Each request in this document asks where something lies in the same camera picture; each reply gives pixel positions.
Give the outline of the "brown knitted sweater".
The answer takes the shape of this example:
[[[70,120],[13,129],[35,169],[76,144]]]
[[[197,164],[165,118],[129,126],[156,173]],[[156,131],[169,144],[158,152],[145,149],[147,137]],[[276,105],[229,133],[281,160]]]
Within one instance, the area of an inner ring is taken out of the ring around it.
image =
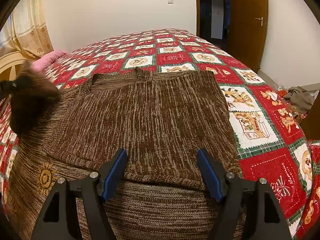
[[[123,148],[124,176],[105,211],[118,239],[206,239],[219,207],[197,166],[205,148],[241,173],[223,93],[210,71],[95,74],[64,89],[36,127],[20,135],[7,217],[30,239],[56,180],[81,179]]]

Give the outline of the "grey clothes on floor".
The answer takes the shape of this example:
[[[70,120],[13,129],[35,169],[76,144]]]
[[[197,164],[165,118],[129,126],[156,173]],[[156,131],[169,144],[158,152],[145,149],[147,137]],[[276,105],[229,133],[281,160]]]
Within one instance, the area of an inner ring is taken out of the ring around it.
[[[314,103],[314,97],[300,86],[289,88],[284,100],[289,101],[301,114],[308,113]]]

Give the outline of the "beige wooden headboard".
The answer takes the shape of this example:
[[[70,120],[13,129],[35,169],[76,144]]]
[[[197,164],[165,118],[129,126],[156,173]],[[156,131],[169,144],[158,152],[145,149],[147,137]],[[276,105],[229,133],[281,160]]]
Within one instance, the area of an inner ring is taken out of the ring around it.
[[[31,57],[23,56],[19,51],[7,53],[0,58],[0,80],[14,80],[25,61],[35,61]]]

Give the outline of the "pink folded blanket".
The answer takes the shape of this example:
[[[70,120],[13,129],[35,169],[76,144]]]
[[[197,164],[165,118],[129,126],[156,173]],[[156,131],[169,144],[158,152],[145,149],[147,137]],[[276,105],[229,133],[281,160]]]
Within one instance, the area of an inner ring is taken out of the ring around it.
[[[31,64],[31,68],[34,71],[41,72],[63,55],[66,55],[66,53],[62,50],[51,51],[48,54],[43,55],[43,57],[41,57],[40,59],[34,61]]]

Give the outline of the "beige patterned curtain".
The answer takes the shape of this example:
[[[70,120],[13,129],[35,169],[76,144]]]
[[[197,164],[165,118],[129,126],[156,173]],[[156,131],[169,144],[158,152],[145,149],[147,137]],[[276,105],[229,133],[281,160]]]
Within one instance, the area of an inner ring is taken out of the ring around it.
[[[1,29],[1,56],[13,51],[27,59],[39,59],[53,51],[43,0],[20,0]]]

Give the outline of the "red patchwork bed quilt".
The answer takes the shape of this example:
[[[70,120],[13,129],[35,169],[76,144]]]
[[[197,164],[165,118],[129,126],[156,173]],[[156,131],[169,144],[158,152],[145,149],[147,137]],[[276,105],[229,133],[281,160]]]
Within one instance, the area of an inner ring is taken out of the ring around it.
[[[153,30],[79,48],[57,59],[44,74],[62,92],[95,74],[117,75],[135,69],[213,72],[234,131],[241,168],[237,175],[252,181],[267,179],[292,239],[303,239],[307,233],[319,239],[319,146],[307,141],[278,94],[225,51],[186,30]],[[7,107],[1,117],[1,196],[8,221],[7,189],[19,141],[9,126],[10,116],[11,107]]]

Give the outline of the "brown wooden dresser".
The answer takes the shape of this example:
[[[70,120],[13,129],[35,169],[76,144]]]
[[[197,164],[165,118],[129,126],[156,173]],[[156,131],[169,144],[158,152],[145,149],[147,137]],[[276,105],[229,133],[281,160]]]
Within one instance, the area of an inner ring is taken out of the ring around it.
[[[320,139],[320,98],[317,96],[306,118],[300,124],[306,139]]]

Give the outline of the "brown patterned cloth on floor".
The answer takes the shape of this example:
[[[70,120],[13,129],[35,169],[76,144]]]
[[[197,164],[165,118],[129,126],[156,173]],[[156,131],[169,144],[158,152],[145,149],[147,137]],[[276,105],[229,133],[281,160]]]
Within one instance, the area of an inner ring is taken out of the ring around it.
[[[287,107],[288,107],[290,113],[293,115],[295,121],[296,121],[298,124],[300,124],[300,123],[302,122],[302,120],[303,120],[302,114],[298,111],[298,109],[296,109],[295,106],[293,106],[293,105],[291,105],[291,104],[288,104]]]

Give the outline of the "red plastic bag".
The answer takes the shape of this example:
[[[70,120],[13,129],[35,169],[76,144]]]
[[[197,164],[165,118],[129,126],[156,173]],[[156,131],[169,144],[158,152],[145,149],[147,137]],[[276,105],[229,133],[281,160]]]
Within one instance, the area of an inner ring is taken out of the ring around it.
[[[281,97],[284,98],[284,96],[288,93],[287,89],[284,86],[279,86],[276,90],[276,93]]]

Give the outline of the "brown wooden door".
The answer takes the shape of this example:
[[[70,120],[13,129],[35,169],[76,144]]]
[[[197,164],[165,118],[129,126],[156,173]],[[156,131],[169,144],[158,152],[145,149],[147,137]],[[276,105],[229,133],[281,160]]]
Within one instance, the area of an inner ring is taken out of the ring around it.
[[[263,26],[256,18],[264,18]],[[268,22],[268,0],[231,0],[227,50],[254,72],[260,69]]]

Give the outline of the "brown door frame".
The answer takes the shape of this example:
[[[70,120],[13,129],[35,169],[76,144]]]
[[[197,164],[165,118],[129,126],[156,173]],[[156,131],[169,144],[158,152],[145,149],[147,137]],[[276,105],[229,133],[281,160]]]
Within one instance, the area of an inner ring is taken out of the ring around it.
[[[196,35],[200,36],[200,0],[196,0]]]

